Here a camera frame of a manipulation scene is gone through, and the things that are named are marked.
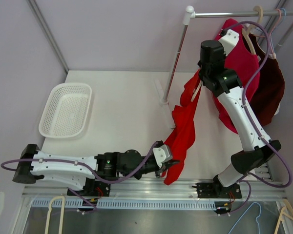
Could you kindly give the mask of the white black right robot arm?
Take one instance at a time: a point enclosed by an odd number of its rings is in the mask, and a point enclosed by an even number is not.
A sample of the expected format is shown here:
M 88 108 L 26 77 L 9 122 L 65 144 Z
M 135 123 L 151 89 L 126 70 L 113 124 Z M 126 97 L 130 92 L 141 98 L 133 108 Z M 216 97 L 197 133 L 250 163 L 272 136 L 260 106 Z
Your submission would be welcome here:
M 199 77 L 227 111 L 242 145 L 242 151 L 233 154 L 230 165 L 213 179 L 212 191 L 217 197 L 224 197 L 236 182 L 281 149 L 279 140 L 272 140 L 254 115 L 238 74 L 225 68 L 225 57 L 221 42 L 201 43 Z

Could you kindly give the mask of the red t shirt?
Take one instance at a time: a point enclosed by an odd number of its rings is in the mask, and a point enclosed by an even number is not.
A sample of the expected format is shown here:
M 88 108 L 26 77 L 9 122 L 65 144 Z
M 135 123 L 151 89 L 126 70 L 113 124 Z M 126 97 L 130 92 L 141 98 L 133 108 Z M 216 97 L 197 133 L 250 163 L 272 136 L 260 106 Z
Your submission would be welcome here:
M 185 164 L 188 149 L 194 144 L 196 139 L 194 116 L 198 104 L 191 102 L 192 84 L 191 79 L 184 85 L 183 93 L 180 96 L 180 104 L 174 107 L 172 117 L 175 123 L 175 129 L 165 140 L 165 144 L 170 148 L 173 159 L 180 162 L 170 167 L 163 173 L 164 184 L 170 185 L 175 182 Z

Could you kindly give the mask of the white t shirt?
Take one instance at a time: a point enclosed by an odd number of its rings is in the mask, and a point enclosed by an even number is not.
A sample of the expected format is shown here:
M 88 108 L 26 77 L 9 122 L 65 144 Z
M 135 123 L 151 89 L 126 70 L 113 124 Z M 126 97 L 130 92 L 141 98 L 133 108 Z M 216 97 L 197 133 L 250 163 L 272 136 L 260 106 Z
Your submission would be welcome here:
M 270 78 L 272 79 L 272 97 L 273 97 L 273 115 L 277 115 L 280 111 L 281 100 L 284 95 L 285 82 L 283 78 L 282 71 L 280 70 L 279 63 L 276 58 L 276 53 L 272 52 L 270 54 L 270 59 L 272 60 L 272 68 Z

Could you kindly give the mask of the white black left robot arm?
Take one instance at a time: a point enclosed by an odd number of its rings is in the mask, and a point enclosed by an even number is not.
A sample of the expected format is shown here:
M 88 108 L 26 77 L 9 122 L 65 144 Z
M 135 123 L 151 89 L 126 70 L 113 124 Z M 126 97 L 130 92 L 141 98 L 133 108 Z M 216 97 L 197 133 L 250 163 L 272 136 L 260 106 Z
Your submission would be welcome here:
M 53 155 L 29 144 L 22 152 L 12 180 L 20 184 L 34 184 L 38 180 L 57 182 L 83 195 L 91 195 L 95 191 L 95 180 L 115 184 L 131 177 L 139 180 L 149 173 L 160 176 L 178 163 L 162 142 L 156 142 L 146 156 L 131 149 L 84 157 Z

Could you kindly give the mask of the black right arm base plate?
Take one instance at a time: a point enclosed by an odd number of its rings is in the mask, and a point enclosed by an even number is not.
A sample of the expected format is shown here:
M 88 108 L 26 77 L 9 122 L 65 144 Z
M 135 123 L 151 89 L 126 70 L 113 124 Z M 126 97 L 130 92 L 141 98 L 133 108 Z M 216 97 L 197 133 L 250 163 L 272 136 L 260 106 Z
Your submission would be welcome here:
M 229 199 L 230 195 L 233 195 L 233 198 L 242 198 L 240 186 L 236 183 L 229 187 L 222 187 L 221 185 L 211 182 L 201 182 L 196 183 L 196 185 L 192 187 L 197 190 L 199 198 Z

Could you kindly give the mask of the blue wire hanger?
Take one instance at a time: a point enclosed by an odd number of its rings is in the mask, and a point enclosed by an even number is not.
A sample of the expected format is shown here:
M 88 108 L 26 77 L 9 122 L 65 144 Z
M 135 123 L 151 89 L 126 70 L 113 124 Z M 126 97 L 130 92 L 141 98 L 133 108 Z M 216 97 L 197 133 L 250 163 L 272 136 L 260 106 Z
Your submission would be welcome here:
M 263 9 L 262 9 L 262 6 L 260 5 L 256 5 L 254 8 L 253 8 L 254 11 L 256 11 L 258 13 L 258 19 L 257 19 L 257 23 L 260 24 L 262 22 L 262 18 L 263 18 Z M 269 35 L 268 37 L 268 52 L 269 54 L 271 54 L 273 57 L 275 57 L 275 50 L 274 50 L 274 45 L 273 45 L 273 41 L 272 41 L 272 34 L 273 32 L 278 28 L 278 26 L 284 21 L 285 17 L 286 17 L 286 14 L 287 14 L 287 11 L 285 8 L 276 8 L 275 9 L 279 16 L 276 20 L 275 23 L 273 23 L 272 25 L 272 28 L 271 30 L 267 30 L 267 33 Z M 267 38 L 265 36 L 262 36 L 262 35 L 256 35 L 256 37 L 258 38 L 262 38 L 264 40 L 267 41 Z

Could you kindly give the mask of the dark maroon t shirt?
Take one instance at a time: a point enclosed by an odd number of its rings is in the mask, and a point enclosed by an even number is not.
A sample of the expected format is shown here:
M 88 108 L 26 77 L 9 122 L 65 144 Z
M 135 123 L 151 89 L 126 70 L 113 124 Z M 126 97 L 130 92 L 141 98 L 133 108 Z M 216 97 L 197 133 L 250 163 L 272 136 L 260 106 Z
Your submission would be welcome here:
M 260 124 L 265 126 L 271 123 L 274 117 L 273 97 L 272 95 L 272 79 L 270 74 L 272 68 L 272 60 L 268 57 L 266 63 L 259 72 L 259 86 L 251 99 L 251 107 L 259 120 Z

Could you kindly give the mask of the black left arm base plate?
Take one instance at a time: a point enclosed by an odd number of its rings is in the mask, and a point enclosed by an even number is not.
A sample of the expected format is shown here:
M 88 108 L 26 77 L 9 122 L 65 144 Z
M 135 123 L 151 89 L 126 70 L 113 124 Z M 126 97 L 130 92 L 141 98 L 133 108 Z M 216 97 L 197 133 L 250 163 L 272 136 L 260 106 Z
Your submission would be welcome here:
M 86 179 L 83 189 L 75 192 L 81 196 L 109 197 L 110 184 L 105 184 L 94 179 Z

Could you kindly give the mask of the pink wire hanger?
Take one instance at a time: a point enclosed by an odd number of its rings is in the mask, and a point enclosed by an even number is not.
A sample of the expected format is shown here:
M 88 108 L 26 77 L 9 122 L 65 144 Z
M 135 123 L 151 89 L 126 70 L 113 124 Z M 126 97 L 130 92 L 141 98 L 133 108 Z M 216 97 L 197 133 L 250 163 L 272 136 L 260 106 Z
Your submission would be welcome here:
M 271 26 L 270 31 L 268 31 L 269 34 L 269 58 L 271 59 L 276 59 L 276 53 L 274 50 L 274 44 L 273 44 L 273 39 L 272 35 L 273 32 L 278 28 L 278 26 L 283 22 L 285 16 L 283 14 L 286 14 L 286 9 L 285 8 L 276 8 L 276 11 L 279 13 L 279 16 Z

